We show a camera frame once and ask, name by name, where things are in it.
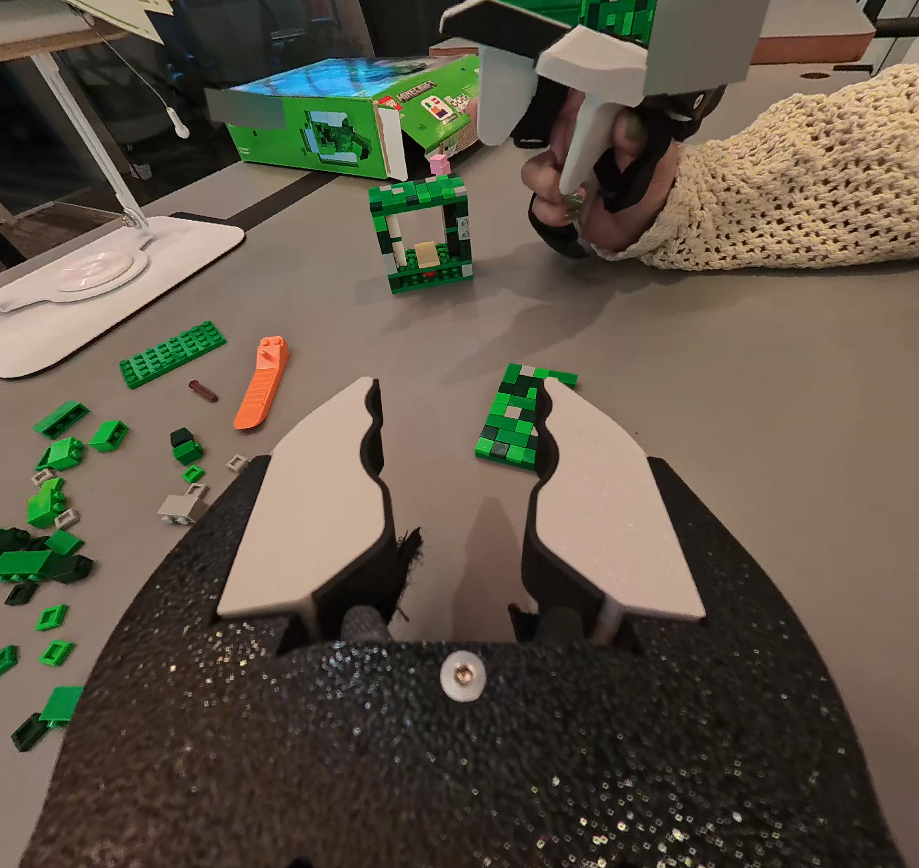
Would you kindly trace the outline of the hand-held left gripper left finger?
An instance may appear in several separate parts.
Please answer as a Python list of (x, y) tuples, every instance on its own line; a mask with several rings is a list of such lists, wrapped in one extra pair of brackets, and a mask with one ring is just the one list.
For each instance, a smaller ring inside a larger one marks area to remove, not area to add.
[(224, 620), (293, 615), (340, 634), (349, 611), (385, 626), (403, 591), (384, 465), (379, 380), (361, 377), (276, 445), (227, 576)]

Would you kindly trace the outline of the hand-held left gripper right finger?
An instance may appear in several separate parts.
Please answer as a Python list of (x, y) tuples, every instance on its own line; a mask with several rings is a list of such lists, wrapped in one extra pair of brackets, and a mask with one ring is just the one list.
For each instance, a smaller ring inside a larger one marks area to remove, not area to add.
[(539, 621), (611, 644), (626, 616), (699, 623), (705, 607), (642, 448), (560, 380), (537, 395), (521, 577)]

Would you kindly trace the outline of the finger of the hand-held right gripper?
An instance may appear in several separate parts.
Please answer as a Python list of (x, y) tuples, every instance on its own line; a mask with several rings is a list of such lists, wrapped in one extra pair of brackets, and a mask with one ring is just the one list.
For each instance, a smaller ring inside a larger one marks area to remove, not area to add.
[(505, 2), (462, 2), (443, 12), (440, 35), (524, 57), (540, 54), (572, 27)]
[(537, 74), (607, 103), (639, 104), (647, 57), (639, 44), (579, 24), (542, 51)]

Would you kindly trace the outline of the green mosaic lego plate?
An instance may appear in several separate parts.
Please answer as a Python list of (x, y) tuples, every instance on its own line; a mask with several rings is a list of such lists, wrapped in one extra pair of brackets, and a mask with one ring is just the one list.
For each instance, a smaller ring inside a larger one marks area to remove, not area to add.
[(578, 383), (578, 375), (572, 372), (516, 363), (506, 366), (475, 445), (477, 459), (535, 470), (537, 395), (548, 378), (555, 378), (571, 389)]

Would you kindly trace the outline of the plain green lego plate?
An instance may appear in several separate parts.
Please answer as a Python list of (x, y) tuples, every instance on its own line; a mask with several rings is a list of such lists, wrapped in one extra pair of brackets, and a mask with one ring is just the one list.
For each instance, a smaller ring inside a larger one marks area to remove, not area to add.
[(120, 361), (121, 376), (134, 390), (225, 344), (220, 330), (212, 322), (204, 322)]

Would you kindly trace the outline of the green cardboard lego box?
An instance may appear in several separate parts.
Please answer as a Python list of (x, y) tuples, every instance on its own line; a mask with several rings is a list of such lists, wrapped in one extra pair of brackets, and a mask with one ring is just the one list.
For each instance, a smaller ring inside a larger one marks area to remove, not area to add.
[(478, 136), (468, 106), (479, 58), (328, 58), (207, 90), (245, 162), (404, 181)]

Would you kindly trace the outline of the scattered loose lego pieces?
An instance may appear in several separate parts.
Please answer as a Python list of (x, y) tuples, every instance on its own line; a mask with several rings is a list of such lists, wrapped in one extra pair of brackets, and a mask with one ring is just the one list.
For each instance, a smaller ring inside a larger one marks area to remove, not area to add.
[[(121, 420), (103, 422), (88, 444), (72, 435), (63, 436), (88, 414), (85, 404), (66, 401), (32, 429), (52, 442), (34, 467), (31, 484), (36, 493), (28, 500), (27, 524), (49, 532), (38, 534), (28, 529), (2, 527), (1, 580), (2, 585), (12, 585), (5, 601), (7, 606), (28, 603), (45, 583), (77, 583), (93, 571), (95, 562), (78, 552), (85, 541), (71, 532), (81, 516), (70, 506), (61, 474), (82, 463), (86, 447), (101, 454), (116, 452), (130, 428)], [(187, 489), (191, 484), (201, 483), (205, 472), (193, 461), (200, 460), (204, 451), (190, 431), (181, 428), (172, 432), (170, 444), (174, 458), (183, 464), (182, 481), (188, 485)], [(42, 610), (36, 631), (46, 632), (62, 626), (68, 611), (66, 603)], [(63, 666), (74, 648), (73, 642), (55, 639), (42, 652), (39, 663), (52, 668)], [(82, 692), (82, 687), (54, 689), (42, 711), (30, 714), (12, 733), (13, 747), (18, 752), (27, 752), (53, 728), (70, 724)]]

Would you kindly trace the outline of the person's right hand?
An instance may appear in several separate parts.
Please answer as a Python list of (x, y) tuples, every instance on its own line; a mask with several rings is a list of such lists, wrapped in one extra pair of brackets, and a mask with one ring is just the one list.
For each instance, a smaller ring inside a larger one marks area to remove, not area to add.
[(535, 195), (535, 219), (551, 228), (577, 224), (580, 237), (591, 246), (619, 254), (649, 230), (667, 203), (680, 168), (683, 147), (671, 142), (657, 163), (644, 196), (630, 208), (611, 213), (605, 209), (597, 180), (590, 178), (575, 193), (560, 191), (560, 174), (568, 156), (576, 117), (584, 94), (570, 90), (553, 125), (546, 150), (527, 160), (521, 169), (523, 184)]

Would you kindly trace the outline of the orange brick separator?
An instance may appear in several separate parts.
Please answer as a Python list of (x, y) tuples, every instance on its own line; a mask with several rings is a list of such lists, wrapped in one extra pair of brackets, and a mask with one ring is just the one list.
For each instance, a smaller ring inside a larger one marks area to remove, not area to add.
[(235, 415), (236, 430), (250, 430), (266, 420), (289, 356), (288, 343), (282, 336), (267, 336), (261, 339), (256, 371)]

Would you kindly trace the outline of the white desk stand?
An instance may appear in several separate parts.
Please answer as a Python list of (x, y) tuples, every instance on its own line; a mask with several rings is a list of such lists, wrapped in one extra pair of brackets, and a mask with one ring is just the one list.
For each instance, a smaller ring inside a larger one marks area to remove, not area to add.
[(88, 44), (60, 0), (2, 0), (2, 62), (29, 57), (109, 181), (125, 225), (2, 286), (1, 377), (36, 375), (97, 340), (243, 243), (208, 220), (148, 219), (67, 87), (52, 51)]

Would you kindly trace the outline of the light grey lego bracket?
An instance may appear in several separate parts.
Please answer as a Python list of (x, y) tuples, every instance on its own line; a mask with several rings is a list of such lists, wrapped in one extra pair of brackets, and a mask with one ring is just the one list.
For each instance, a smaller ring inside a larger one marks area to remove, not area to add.
[(184, 494), (167, 496), (157, 513), (166, 523), (190, 526), (208, 509), (204, 499), (209, 490), (206, 484), (191, 484)]

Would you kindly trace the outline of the green lego frame build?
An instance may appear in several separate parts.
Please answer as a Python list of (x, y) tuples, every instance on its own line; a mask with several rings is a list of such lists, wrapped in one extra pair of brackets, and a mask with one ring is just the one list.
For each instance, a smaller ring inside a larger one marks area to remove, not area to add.
[(371, 187), (369, 209), (394, 295), (469, 281), (474, 275), (469, 197), (444, 153), (429, 174)]

